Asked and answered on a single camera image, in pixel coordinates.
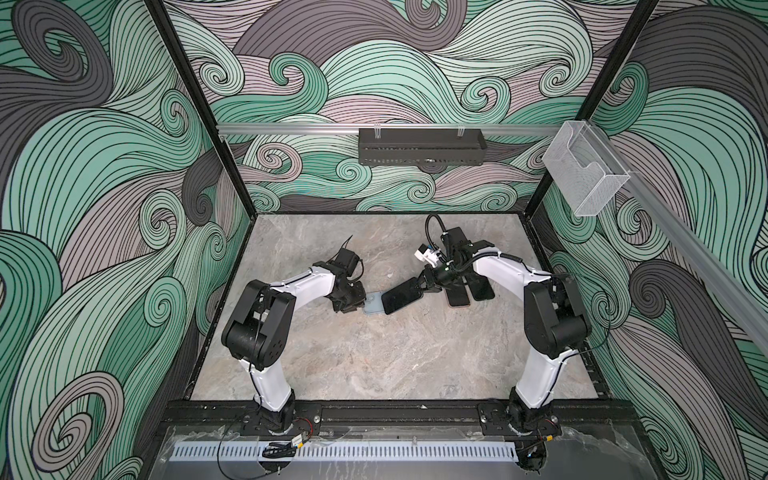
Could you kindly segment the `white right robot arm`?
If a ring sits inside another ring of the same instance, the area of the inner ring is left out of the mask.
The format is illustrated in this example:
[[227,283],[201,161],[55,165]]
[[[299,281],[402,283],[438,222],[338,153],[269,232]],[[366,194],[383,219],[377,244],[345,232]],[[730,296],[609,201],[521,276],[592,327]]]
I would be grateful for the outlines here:
[[522,301],[529,353],[510,392],[507,415],[519,432],[532,431],[539,423],[553,425],[548,404],[554,387],[592,331],[576,280],[529,266],[488,241],[473,242],[460,228],[448,229],[437,214],[427,216],[425,236],[426,243],[415,253],[425,264],[417,277],[422,292],[472,291],[475,300],[485,301],[497,284]]

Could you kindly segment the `black phone case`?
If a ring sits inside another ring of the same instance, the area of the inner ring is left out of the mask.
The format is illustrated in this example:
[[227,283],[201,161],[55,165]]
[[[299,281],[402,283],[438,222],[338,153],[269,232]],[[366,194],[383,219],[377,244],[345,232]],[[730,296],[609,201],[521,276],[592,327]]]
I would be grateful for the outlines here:
[[495,292],[490,281],[482,275],[473,273],[467,275],[467,285],[475,301],[488,301],[495,298]]

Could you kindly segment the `dark blue phone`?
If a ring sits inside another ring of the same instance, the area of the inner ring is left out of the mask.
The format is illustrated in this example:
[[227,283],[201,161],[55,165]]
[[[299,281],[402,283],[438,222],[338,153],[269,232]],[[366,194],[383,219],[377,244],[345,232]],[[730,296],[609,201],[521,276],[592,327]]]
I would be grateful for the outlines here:
[[423,298],[419,279],[412,277],[381,296],[384,313],[390,315]]

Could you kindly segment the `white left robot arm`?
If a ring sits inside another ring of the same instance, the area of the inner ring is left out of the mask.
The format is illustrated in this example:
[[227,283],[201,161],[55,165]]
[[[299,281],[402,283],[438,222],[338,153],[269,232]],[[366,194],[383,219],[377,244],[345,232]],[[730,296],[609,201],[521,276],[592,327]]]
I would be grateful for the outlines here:
[[256,414],[265,428],[282,432],[290,428],[295,392],[288,384],[280,357],[296,311],[325,298],[336,313],[363,307],[366,292],[361,277],[364,262],[347,248],[326,261],[288,279],[252,280],[241,293],[221,335],[222,345],[246,369],[254,387]]

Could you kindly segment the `light blue phone case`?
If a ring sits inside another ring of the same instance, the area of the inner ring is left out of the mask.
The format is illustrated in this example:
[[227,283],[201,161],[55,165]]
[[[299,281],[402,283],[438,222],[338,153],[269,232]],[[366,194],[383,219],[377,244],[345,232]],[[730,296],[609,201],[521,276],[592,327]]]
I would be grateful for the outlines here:
[[384,313],[384,306],[381,292],[371,292],[366,295],[363,312],[366,315],[377,315]]

